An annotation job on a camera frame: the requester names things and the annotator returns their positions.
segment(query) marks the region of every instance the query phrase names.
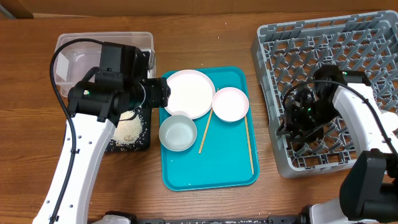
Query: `wooden table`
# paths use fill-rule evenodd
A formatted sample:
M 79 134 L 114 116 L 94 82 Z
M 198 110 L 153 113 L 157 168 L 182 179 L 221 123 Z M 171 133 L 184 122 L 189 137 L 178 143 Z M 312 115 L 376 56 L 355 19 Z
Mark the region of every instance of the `wooden table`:
M 304 205 L 337 197 L 347 171 L 302 179 L 278 174 L 249 48 L 260 25 L 354 13 L 0 21 L 0 223 L 32 223 L 49 190 L 65 131 L 65 116 L 49 80 L 49 63 L 58 36 L 74 32 L 151 32 L 158 77 L 186 68 L 241 68 L 249 87 L 261 168 L 258 180 L 248 187 L 169 190 L 162 180 L 159 113 L 154 110 L 149 150 L 103 157 L 90 219 L 100 219 L 108 210 L 141 218 L 257 218 L 296 214 Z

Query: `gray plastic basket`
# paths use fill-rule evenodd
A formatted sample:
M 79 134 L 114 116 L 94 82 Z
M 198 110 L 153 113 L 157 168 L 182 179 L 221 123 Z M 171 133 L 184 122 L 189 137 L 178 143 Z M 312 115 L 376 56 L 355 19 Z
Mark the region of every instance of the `gray plastic basket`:
M 284 94 L 299 82 L 310 80 L 323 64 L 366 72 L 379 108 L 398 113 L 397 30 L 398 14 L 394 11 L 258 28 L 251 52 L 266 100 L 269 134 L 280 175 L 293 178 L 324 174 L 350 168 L 356 161 L 341 118 L 324 127 L 321 141 L 301 149 L 296 149 L 285 136 L 276 135 L 284 117 Z

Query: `cable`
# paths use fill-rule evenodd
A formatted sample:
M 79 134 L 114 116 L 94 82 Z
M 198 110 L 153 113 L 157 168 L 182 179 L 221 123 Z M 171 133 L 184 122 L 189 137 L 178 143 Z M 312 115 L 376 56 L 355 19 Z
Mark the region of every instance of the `cable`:
M 77 42 L 94 42 L 97 44 L 103 44 L 103 42 L 98 41 L 98 40 L 94 40 L 94 39 L 87 39 L 87 38 L 80 38 L 80 39 L 75 39 L 75 40 L 71 40 L 63 45 L 61 45 L 55 52 L 54 55 L 51 58 L 51 63 L 50 63 L 50 80 L 51 80 L 51 85 L 52 88 L 55 92 L 55 95 L 57 96 L 57 100 L 60 103 L 61 107 L 62 107 L 62 111 L 63 113 L 65 113 L 65 116 L 67 117 L 68 123 L 69 123 L 69 127 L 70 127 L 70 132 L 72 134 L 72 149 L 70 151 L 71 155 L 70 155 L 70 160 L 69 160 L 69 165 L 68 165 L 68 170 L 67 170 L 67 174 L 65 176 L 65 180 L 63 181 L 62 184 L 62 188 L 60 191 L 60 195 L 58 196 L 57 202 L 55 204 L 54 207 L 54 211 L 50 217 L 50 224 L 53 224 L 56 220 L 57 220 L 57 214 L 58 211 L 60 209 L 61 206 L 61 202 L 62 202 L 62 198 L 63 195 L 65 194 L 65 191 L 67 189 L 68 186 L 68 182 L 69 182 L 69 178 L 70 178 L 70 174 L 72 173 L 72 167 L 73 167 L 73 162 L 75 161 L 75 154 L 76 154 L 76 131 L 75 131 L 75 127 L 73 125 L 73 121 L 68 113 L 67 107 L 65 106 L 65 104 L 63 103 L 63 100 L 61 98 L 61 95 L 57 89 L 57 86 L 55 84 L 55 80 L 54 80 L 54 63 L 55 63 L 55 59 L 57 58 L 58 54 L 67 46 L 77 43 Z
M 396 149 L 394 148 L 394 146 L 391 143 L 391 138 L 388 137 L 386 130 L 384 130 L 384 127 L 379 119 L 379 116 L 376 113 L 376 110 L 373 108 L 373 106 L 369 103 L 369 100 L 366 99 L 362 94 L 358 93 L 356 90 L 354 90 L 353 88 L 346 86 L 342 83 L 339 82 L 335 82 L 335 81 L 330 81 L 330 80 L 311 80 L 311 81 L 306 81 L 306 82 L 302 82 L 299 83 L 295 86 L 293 86 L 284 96 L 284 100 L 282 101 L 282 106 L 284 107 L 284 109 L 286 110 L 286 99 L 287 97 L 293 92 L 293 90 L 297 89 L 298 87 L 301 86 L 305 86 L 311 83 L 331 83 L 334 85 L 338 85 L 338 86 L 342 86 L 343 88 L 346 88 L 347 90 L 353 92 L 355 95 L 357 95 L 365 104 L 366 106 L 368 106 L 369 110 L 371 111 L 375 122 L 377 123 L 377 126 L 380 129 L 381 135 L 383 136 L 385 142 L 387 143 L 387 145 L 389 146 L 390 150 L 392 151 L 392 153 L 396 156 L 396 158 L 398 159 L 398 152 L 396 151 Z

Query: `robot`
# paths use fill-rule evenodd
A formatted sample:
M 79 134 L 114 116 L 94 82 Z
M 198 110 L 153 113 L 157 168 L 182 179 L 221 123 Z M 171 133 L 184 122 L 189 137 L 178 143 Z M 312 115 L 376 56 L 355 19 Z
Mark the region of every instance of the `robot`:
M 66 107 L 55 85 L 53 65 L 61 50 L 76 42 L 101 44 L 101 60 L 99 67 L 90 69 L 69 91 Z M 166 79 L 147 78 L 153 60 L 151 51 L 93 39 L 76 39 L 55 51 L 50 63 L 50 79 L 67 117 L 67 127 L 50 190 L 33 224 L 87 223 L 98 168 L 121 113 L 139 106 L 167 106 L 170 88 Z M 94 83 L 88 81 L 93 75 Z M 317 97 L 305 87 L 309 83 L 315 84 Z M 382 223 L 398 220 L 396 181 L 382 183 L 385 171 L 394 179 L 398 176 L 398 139 L 393 133 L 398 122 L 388 124 L 385 119 L 398 118 L 377 108 L 370 85 L 363 72 L 340 71 L 334 65 L 324 65 L 313 80 L 294 86 L 285 95 L 286 117 L 279 134 L 287 134 L 296 142 L 312 142 L 322 137 L 325 122 L 340 115 L 360 156 L 343 182 L 338 198 L 306 206 L 298 215 L 269 217 L 266 223 Z M 108 212 L 95 224 L 137 222 L 140 223 L 135 215 Z

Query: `light gray bowl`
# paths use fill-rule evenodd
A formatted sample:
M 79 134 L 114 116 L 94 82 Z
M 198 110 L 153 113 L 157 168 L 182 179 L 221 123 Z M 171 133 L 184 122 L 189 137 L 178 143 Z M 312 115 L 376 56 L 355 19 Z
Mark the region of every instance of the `light gray bowl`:
M 195 123 L 184 115 L 174 115 L 163 121 L 159 129 L 160 142 L 171 151 L 188 149 L 198 135 Z

